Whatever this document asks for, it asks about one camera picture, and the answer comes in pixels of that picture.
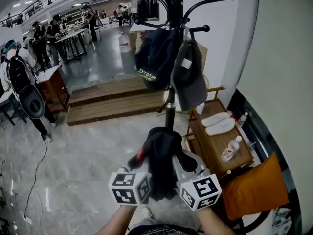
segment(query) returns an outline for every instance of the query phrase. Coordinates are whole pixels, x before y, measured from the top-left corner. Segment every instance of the plastic water bottle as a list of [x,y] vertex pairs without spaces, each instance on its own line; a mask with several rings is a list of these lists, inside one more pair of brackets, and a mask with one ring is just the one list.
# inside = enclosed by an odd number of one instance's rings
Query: plastic water bottle
[[125,32],[122,32],[119,37],[119,49],[122,53],[126,53],[131,51],[131,48],[129,46],[129,38],[125,35]]
[[229,142],[228,147],[222,153],[222,160],[224,162],[230,160],[239,150],[241,140],[242,137],[237,136],[236,139],[233,139],[232,141]]
[[245,123],[247,119],[247,116],[248,116],[248,112],[245,112],[245,114],[241,115],[240,119],[237,122],[238,128],[241,128],[243,126],[243,124]]

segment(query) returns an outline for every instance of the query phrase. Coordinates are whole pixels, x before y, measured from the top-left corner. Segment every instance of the wooden step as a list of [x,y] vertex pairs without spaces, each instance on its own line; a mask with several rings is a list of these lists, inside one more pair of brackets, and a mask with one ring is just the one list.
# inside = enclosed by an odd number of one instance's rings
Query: wooden step
[[147,92],[149,90],[145,87],[142,78],[125,79],[75,90],[70,96],[69,105],[75,107]]
[[67,124],[74,126],[154,112],[162,104],[163,92],[153,92],[70,107]]

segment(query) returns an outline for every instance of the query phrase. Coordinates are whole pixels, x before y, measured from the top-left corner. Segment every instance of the gray cap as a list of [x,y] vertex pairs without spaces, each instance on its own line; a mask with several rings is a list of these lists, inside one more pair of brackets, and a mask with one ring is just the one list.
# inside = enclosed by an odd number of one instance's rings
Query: gray cap
[[175,89],[182,111],[196,107],[207,99],[201,59],[202,54],[197,42],[192,39],[184,40],[171,74],[171,85]]

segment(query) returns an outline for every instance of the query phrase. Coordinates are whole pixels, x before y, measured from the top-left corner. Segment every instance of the black cable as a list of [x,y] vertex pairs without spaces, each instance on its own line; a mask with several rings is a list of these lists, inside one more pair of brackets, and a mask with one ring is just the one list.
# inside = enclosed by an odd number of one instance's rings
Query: black cable
[[31,192],[32,192],[32,190],[33,190],[33,188],[34,188],[34,186],[35,186],[35,183],[36,183],[37,169],[38,169],[39,164],[41,163],[41,161],[44,160],[45,155],[47,154],[47,150],[48,150],[48,146],[47,146],[47,144],[46,144],[46,142],[45,142],[45,154],[44,154],[43,158],[42,158],[42,159],[39,161],[39,163],[37,164],[37,167],[36,167],[36,170],[35,170],[35,180],[34,180],[34,184],[33,184],[33,186],[31,187],[30,192],[29,192],[29,195],[28,195],[28,199],[27,199],[27,203],[26,203],[26,207],[25,207],[25,212],[24,212],[24,218],[26,218],[26,210],[27,210],[27,206],[28,206],[29,197],[30,197]]

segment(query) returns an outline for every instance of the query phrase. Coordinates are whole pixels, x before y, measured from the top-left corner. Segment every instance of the water bottle cap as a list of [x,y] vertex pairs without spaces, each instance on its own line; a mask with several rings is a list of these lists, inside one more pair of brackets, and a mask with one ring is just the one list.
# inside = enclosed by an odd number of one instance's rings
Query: water bottle cap
[[241,136],[237,136],[236,137],[236,141],[239,143],[239,142],[241,142],[241,140],[242,140],[243,138],[241,137]]

